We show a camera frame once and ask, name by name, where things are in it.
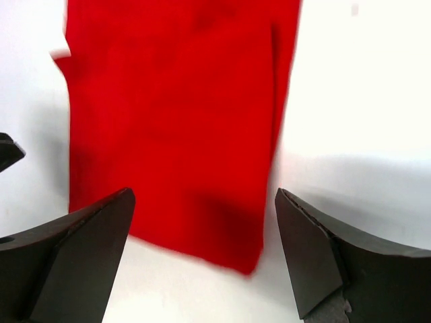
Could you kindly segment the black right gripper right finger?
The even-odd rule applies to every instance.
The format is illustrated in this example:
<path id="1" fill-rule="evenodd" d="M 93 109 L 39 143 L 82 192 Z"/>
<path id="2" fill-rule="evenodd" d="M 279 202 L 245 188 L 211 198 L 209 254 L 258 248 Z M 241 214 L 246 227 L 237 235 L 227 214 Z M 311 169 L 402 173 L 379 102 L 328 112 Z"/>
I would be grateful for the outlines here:
<path id="1" fill-rule="evenodd" d="M 430 251 L 376 237 L 285 189 L 275 208 L 304 322 L 429 322 Z"/>

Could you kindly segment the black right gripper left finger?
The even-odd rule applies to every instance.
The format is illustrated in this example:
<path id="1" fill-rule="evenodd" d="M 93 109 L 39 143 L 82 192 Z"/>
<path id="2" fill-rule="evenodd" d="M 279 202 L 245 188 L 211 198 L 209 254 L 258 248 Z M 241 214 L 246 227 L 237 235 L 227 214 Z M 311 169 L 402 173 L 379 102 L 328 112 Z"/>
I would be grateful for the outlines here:
<path id="1" fill-rule="evenodd" d="M 103 320 L 135 208 L 124 188 L 1 238 L 1 321 Z"/>

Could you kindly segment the red t-shirt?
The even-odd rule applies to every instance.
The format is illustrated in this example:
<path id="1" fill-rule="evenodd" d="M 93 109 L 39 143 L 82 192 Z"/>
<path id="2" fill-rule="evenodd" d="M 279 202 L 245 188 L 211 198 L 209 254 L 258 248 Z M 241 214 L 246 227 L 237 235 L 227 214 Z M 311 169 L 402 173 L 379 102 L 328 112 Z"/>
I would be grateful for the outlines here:
<path id="1" fill-rule="evenodd" d="M 299 1 L 69 1 L 69 210 L 122 187 L 130 232 L 244 275 L 263 250 L 267 182 Z"/>

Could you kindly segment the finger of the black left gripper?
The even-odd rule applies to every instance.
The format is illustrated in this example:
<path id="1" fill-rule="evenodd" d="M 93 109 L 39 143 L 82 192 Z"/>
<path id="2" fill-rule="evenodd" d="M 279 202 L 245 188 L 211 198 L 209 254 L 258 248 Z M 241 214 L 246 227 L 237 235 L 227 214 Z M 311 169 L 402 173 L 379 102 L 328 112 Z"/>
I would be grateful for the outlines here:
<path id="1" fill-rule="evenodd" d="M 25 155 L 25 151 L 7 133 L 0 133 L 0 172 L 23 159 Z"/>

